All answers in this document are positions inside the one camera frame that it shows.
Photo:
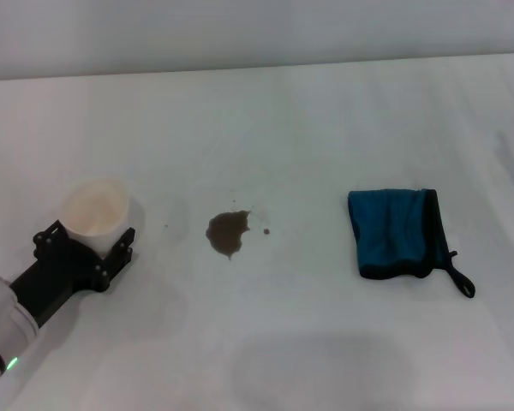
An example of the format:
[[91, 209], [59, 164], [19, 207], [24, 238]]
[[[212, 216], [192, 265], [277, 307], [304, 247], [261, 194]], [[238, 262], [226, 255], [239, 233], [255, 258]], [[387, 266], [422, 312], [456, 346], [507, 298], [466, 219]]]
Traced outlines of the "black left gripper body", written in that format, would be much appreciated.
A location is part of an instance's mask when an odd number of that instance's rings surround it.
[[65, 262], [36, 260], [10, 288], [37, 326], [42, 327], [74, 294], [94, 291], [93, 268], [97, 258], [88, 247], [70, 240], [70, 255]]

